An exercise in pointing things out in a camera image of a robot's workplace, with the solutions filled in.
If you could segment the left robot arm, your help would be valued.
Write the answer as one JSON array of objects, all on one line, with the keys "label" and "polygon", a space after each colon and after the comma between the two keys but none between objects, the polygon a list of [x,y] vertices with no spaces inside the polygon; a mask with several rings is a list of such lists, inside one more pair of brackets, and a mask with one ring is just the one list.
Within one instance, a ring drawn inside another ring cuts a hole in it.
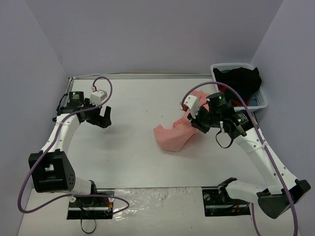
[{"label": "left robot arm", "polygon": [[38,153],[29,156],[32,181],[38,193],[63,192],[81,195],[81,200],[89,206],[99,200],[92,180],[81,179],[68,159],[67,153],[75,131],[81,123],[87,122],[101,128],[111,125],[111,107],[101,115],[102,103],[107,98],[104,90],[94,90],[89,98],[82,91],[69,93],[64,107],[57,109],[55,127],[49,140]]}]

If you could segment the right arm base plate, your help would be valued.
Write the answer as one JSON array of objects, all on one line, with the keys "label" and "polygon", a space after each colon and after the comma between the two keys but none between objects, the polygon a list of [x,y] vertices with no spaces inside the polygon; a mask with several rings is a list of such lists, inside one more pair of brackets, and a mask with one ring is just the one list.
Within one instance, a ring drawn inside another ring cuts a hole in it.
[{"label": "right arm base plate", "polygon": [[217,187],[202,187],[205,217],[250,215],[250,203],[243,200],[227,200],[219,196]]}]

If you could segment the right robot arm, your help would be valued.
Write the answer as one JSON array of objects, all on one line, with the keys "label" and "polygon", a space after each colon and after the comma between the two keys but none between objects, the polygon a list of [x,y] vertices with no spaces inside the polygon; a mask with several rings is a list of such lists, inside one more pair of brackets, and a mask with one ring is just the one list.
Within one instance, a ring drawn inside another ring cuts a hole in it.
[{"label": "right robot arm", "polygon": [[276,219],[298,203],[310,190],[306,180],[299,180],[277,157],[264,140],[261,130],[253,125],[246,110],[236,111],[226,102],[222,92],[207,96],[206,105],[189,95],[184,100],[189,110],[188,119],[192,127],[203,133],[218,128],[219,134],[227,134],[231,143],[237,144],[249,157],[262,175],[265,184],[254,185],[230,177],[218,185],[219,199],[224,203],[242,200],[257,203],[270,218]]}]

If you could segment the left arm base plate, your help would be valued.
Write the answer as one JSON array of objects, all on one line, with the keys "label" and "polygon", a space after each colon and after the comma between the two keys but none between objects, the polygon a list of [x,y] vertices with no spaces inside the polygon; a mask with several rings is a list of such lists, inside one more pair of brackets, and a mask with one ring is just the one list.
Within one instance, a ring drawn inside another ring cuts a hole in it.
[{"label": "left arm base plate", "polygon": [[67,220],[104,220],[113,218],[114,200],[100,197],[70,197]]}]

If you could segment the black and red clothes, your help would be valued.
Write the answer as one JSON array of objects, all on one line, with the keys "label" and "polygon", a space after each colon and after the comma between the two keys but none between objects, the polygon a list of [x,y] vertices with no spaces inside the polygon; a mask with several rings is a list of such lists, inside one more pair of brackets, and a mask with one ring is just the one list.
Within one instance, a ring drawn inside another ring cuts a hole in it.
[{"label": "black and red clothes", "polygon": [[258,68],[247,69],[239,67],[222,72],[217,68],[213,69],[216,81],[224,83],[233,88],[248,106],[253,95],[259,91],[262,84]]}]

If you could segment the pink t shirt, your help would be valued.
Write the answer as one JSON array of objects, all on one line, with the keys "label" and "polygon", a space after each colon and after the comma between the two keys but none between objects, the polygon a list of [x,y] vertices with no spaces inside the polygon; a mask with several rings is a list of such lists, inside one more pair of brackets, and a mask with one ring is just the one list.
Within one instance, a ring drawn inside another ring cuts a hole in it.
[{"label": "pink t shirt", "polygon": [[190,110],[187,110],[170,129],[163,128],[162,125],[153,129],[155,141],[161,150],[179,152],[194,135],[200,133],[198,129],[191,126],[187,118],[189,112]]}]

